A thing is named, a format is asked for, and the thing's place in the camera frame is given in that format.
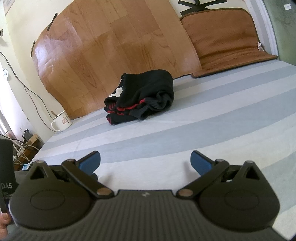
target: electrical wire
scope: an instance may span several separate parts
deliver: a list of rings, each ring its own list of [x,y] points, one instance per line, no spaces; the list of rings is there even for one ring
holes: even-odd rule
[[[24,166],[24,164],[22,163],[18,163],[18,162],[15,162],[14,164],[17,164],[17,165],[20,165],[20,166]]]
[[[19,156],[18,156],[18,153],[13,157],[13,163],[15,163],[15,162],[19,162],[19,163],[21,163],[20,161],[19,161]]]
[[[18,140],[18,139],[12,139],[12,138],[6,137],[5,135],[2,135],[2,134],[0,134],[0,136],[3,136],[3,137],[5,137],[5,138],[7,138],[7,139],[9,139],[9,140],[18,141],[18,142],[20,142],[20,143],[22,143],[22,144],[25,144],[24,142],[22,142],[22,141],[20,141],[20,140]]]
[[[22,153],[20,156],[22,156],[23,158],[27,159],[27,161],[31,162],[31,161],[29,160],[29,158],[28,158],[24,153]]]
[[[15,150],[17,151],[17,148],[15,147],[14,143],[12,143],[13,147],[15,148]]]
[[[25,141],[25,137],[23,136],[22,144],[21,144],[21,145],[19,146],[19,148],[17,149],[17,153],[18,153],[19,149],[21,149],[21,148],[23,147],[23,145],[24,145],[24,141]]]
[[[40,151],[40,150],[39,150],[37,147],[35,147],[35,146],[27,145],[27,144],[26,144],[26,146],[27,146],[27,147],[33,147],[33,148],[35,148],[37,151]]]
[[[13,158],[13,163],[16,163],[16,164],[23,164],[20,162],[20,160],[18,159],[19,157],[18,156],[14,156]]]
[[[57,132],[57,131],[54,131],[53,129],[51,129],[50,127],[48,127],[47,124],[44,122],[44,120],[41,118],[41,116],[40,116],[40,114],[39,114],[39,111],[38,111],[38,109],[37,109],[37,106],[36,106],[35,102],[33,101],[31,95],[28,93],[27,90],[29,90],[31,93],[33,93],[34,95],[36,95],[36,96],[42,101],[43,105],[45,106],[45,109],[47,110],[47,113],[49,114],[50,118],[52,118],[51,115],[50,115],[50,113],[49,113],[49,111],[48,111],[48,109],[47,109],[47,107],[46,107],[46,105],[45,105],[45,103],[44,103],[44,101],[43,101],[43,99],[42,99],[39,95],[37,95],[35,92],[31,91],[31,90],[30,90],[30,89],[29,89],[29,88],[28,88],[28,87],[27,87],[27,86],[26,86],[26,85],[25,85],[25,84],[24,84],[24,83],[18,78],[18,76],[16,75],[16,73],[15,73],[14,70],[13,70],[13,67],[12,67],[11,64],[9,63],[8,59],[5,57],[5,55],[4,55],[1,51],[0,51],[0,54],[5,58],[5,60],[6,60],[7,64],[8,64],[8,66],[11,68],[11,70],[12,70],[14,76],[16,77],[16,79],[17,79],[17,80],[18,80],[18,81],[24,86],[25,91],[26,91],[26,93],[29,95],[31,101],[33,102],[33,104],[34,104],[34,106],[35,106],[35,108],[36,108],[37,114],[38,114],[39,118],[42,120],[43,124],[44,124],[48,129],[50,129],[51,131],[53,131],[53,132]]]

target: finger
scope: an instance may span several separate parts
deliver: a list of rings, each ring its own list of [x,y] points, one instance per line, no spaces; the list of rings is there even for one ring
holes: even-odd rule
[[[0,215],[0,226],[1,225],[8,225],[11,222],[11,216],[9,213],[1,213]]]
[[[0,239],[5,238],[8,235],[7,225],[11,222],[11,216],[9,213],[0,214]]]
[[[0,227],[0,239],[5,238],[7,235],[8,235],[7,227],[5,226],[5,228],[3,228],[3,229],[2,229],[2,227]]]

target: wood-pattern board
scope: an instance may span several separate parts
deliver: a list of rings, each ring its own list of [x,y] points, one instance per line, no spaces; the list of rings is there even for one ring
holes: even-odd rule
[[[123,73],[197,72],[196,51],[168,0],[74,0],[45,29],[33,61],[71,119],[104,107]]]

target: striped bed sheet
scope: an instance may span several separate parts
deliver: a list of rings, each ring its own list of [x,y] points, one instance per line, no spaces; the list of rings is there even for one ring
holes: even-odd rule
[[[104,110],[76,119],[34,158],[49,165],[97,150],[99,181],[113,190],[178,190],[199,177],[198,150],[241,165],[254,160],[279,197],[274,228],[296,233],[296,66],[272,60],[174,81],[166,112],[111,126]]]

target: curtain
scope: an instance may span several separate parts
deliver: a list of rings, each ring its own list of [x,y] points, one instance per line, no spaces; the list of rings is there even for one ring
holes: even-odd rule
[[[7,132],[12,133],[4,115],[0,111],[0,134],[5,135]]]

